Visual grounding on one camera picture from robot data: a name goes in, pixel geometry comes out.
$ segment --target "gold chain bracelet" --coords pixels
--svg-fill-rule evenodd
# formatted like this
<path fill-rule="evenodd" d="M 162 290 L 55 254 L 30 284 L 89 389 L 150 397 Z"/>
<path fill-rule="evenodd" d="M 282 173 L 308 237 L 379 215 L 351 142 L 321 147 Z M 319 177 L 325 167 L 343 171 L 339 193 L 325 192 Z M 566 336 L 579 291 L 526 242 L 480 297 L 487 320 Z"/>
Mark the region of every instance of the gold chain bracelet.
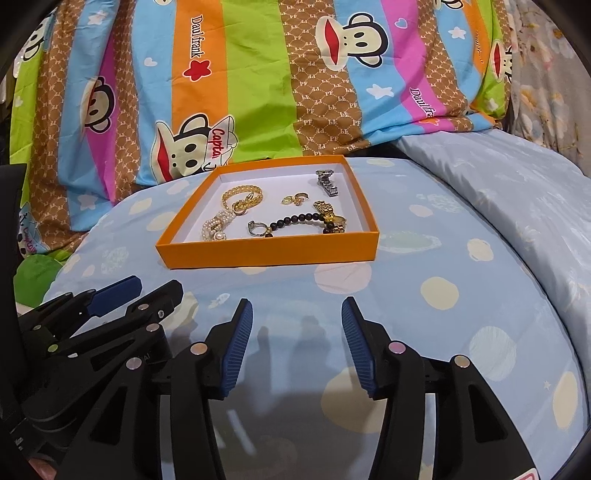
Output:
<path fill-rule="evenodd" d="M 226 210 L 230 210 L 228 207 L 228 199 L 239 193 L 246 193 L 246 198 L 238 200 L 232 204 L 232 211 L 236 215 L 244 215 L 249 208 L 252 208 L 262 202 L 262 190 L 256 185 L 240 185 L 234 187 L 222 195 L 222 205 Z"/>

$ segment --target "ring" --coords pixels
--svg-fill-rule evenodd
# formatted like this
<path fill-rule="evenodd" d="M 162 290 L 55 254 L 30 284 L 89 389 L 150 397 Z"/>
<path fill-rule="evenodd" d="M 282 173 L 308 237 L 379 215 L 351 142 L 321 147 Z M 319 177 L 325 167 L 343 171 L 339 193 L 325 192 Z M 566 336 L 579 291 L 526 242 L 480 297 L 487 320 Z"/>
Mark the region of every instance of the ring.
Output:
<path fill-rule="evenodd" d="M 308 194 L 305 192 L 300 192 L 300 193 L 296 193 L 293 197 L 287 196 L 285 197 L 281 203 L 283 205 L 289 205 L 290 203 L 293 203 L 297 206 L 300 206 L 302 203 L 304 203 L 306 200 L 309 200 L 310 197 L 308 197 Z"/>
<path fill-rule="evenodd" d="M 264 228 L 265 231 L 263 233 L 255 233 L 255 228 Z M 272 236 L 271 228 L 266 223 L 254 222 L 253 220 L 248 222 L 248 233 L 250 233 L 252 236 Z"/>

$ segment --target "red star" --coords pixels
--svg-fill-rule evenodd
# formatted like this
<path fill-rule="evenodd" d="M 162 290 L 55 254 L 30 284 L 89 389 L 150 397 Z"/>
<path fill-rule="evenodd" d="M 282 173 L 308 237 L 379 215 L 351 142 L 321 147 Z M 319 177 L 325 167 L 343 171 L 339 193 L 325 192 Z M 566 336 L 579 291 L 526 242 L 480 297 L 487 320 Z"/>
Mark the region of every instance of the red star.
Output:
<path fill-rule="evenodd" d="M 191 60 L 191 66 L 183 72 L 183 77 L 188 77 L 196 82 L 201 77 L 209 77 L 212 71 L 209 69 L 209 60 Z"/>

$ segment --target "black bead bracelet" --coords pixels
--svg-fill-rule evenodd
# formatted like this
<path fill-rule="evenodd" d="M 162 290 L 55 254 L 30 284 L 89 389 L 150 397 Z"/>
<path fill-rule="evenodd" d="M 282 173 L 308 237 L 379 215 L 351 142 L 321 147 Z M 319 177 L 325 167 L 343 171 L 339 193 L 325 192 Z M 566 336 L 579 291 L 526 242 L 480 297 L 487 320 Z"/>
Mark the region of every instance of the black bead bracelet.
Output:
<path fill-rule="evenodd" d="M 303 222 L 311 222 L 311 221 L 320 221 L 324 223 L 324 229 L 322 233 L 334 233 L 335 224 L 334 222 L 326 222 L 324 220 L 324 215 L 321 213 L 301 213 L 299 215 L 292 215 L 291 217 L 285 217 L 283 219 L 279 219 L 276 222 L 272 222 L 270 225 L 266 225 L 260 222 L 249 222 L 248 224 L 248 231 L 253 236 L 266 236 L 271 237 L 273 234 L 271 232 L 276 231 L 279 228 L 285 227 L 285 225 L 292 225 L 295 223 L 303 223 Z M 257 227 L 265 228 L 265 233 L 253 233 L 253 230 Z"/>

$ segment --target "blue stripe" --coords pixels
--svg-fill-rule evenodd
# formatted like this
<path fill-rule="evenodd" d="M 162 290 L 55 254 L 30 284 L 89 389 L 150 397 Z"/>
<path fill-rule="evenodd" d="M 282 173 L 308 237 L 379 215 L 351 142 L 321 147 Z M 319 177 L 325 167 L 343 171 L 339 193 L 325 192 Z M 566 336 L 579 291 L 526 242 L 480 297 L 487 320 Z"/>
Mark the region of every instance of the blue stripe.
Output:
<path fill-rule="evenodd" d="M 80 104 L 84 92 L 91 84 L 94 85 L 99 74 L 118 8 L 119 0 L 87 0 L 80 13 L 68 62 L 57 152 L 57 177 L 66 188 L 70 225 L 74 231 L 82 231 L 86 225 L 92 226 L 93 223 L 85 217 L 90 214 L 94 218 L 93 213 L 98 210 L 80 210 L 76 202 L 78 196 L 89 194 L 108 202 L 86 137 L 82 135 L 81 117 L 83 121 L 85 115 L 81 113 Z"/>
<path fill-rule="evenodd" d="M 442 5 L 440 10 L 435 9 L 435 17 L 439 36 L 456 71 L 457 86 L 468 99 L 468 103 L 471 103 L 480 89 L 482 76 L 473 64 L 474 37 L 466 16 L 462 9 Z M 455 27 L 466 32 L 464 40 L 452 38 L 449 31 Z"/>
<path fill-rule="evenodd" d="M 470 122 L 472 122 L 472 125 L 474 126 L 473 130 L 475 132 L 479 130 L 486 130 L 487 128 L 492 127 L 492 124 L 479 113 L 472 113 L 470 115 L 466 115 L 466 117 Z"/>
<path fill-rule="evenodd" d="M 371 132 L 365 138 L 372 145 L 397 140 L 403 135 L 421 135 L 425 133 L 423 127 L 417 124 L 395 125 L 394 127 L 384 128 Z"/>
<path fill-rule="evenodd" d="M 139 185 L 157 184 L 150 167 L 155 123 L 157 121 L 163 121 L 167 125 L 172 123 L 171 78 L 176 12 L 174 1 L 159 5 L 153 0 L 143 0 L 135 7 L 131 43 L 139 104 L 138 133 L 141 163 L 136 180 Z M 152 59 L 152 62 L 158 64 L 148 67 L 145 65 L 146 59 Z"/>
<path fill-rule="evenodd" d="M 91 155 L 88 142 L 84 140 L 80 145 L 78 158 L 92 158 Z M 96 195 L 86 188 L 95 181 L 96 169 L 88 170 L 85 163 L 80 162 L 74 166 L 72 174 L 77 176 L 77 180 L 66 190 L 70 228 L 74 232 L 87 232 L 96 225 L 100 217 L 113 208 L 113 205 L 107 198 Z"/>
<path fill-rule="evenodd" d="M 404 125 L 411 122 L 411 115 L 400 102 L 400 94 L 405 89 L 405 83 L 398 70 L 394 66 L 392 35 L 384 15 L 384 9 L 379 0 L 365 0 L 360 8 L 357 0 L 335 0 L 335 13 L 337 21 L 345 26 L 349 18 L 356 13 L 368 13 L 388 36 L 388 49 L 382 55 L 383 63 L 377 68 L 370 68 L 350 57 L 347 61 L 347 72 L 351 84 L 357 93 L 357 101 L 362 112 L 361 131 L 363 136 L 369 138 L 374 132 L 379 136 L 379 130 L 387 129 L 393 125 Z M 382 88 L 392 87 L 393 97 L 383 96 L 375 99 L 367 89 L 374 84 Z"/>

